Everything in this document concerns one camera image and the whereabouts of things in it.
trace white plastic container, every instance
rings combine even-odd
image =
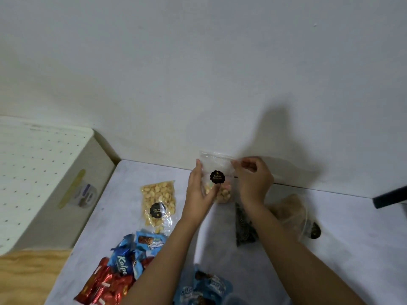
[[[0,117],[0,255],[72,248],[113,169],[90,128]]]

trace white table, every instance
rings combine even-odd
[[[76,304],[99,260],[129,233],[143,228],[144,184],[176,180],[177,211],[186,194],[188,170],[121,161],[110,179],[46,305]],[[268,200],[289,194],[306,196],[322,227],[306,245],[334,269],[368,304],[405,304],[407,300],[407,219],[404,205],[376,210],[367,198],[273,185]],[[287,295],[259,243],[236,247],[234,205],[215,205],[195,236],[182,275],[192,279],[192,265],[229,279],[234,294],[249,304],[283,304]]]

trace sticker label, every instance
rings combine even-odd
[[[221,171],[215,170],[210,174],[210,180],[215,184],[222,184],[225,182],[225,175]]]
[[[166,208],[161,202],[154,203],[150,208],[150,214],[154,218],[161,218],[165,212]]]

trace bag of cookies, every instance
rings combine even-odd
[[[176,212],[174,181],[144,185],[140,190],[146,226],[153,227],[155,233],[169,234],[173,225],[171,216]]]
[[[200,160],[202,163],[202,191],[208,194],[215,184],[221,184],[218,195],[215,198],[216,203],[226,203],[233,200],[232,188],[234,185],[234,168],[231,160],[234,158],[222,155],[220,153],[201,152]]]

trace white wall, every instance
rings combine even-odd
[[[0,113],[373,197],[407,183],[406,36],[407,0],[0,0]]]

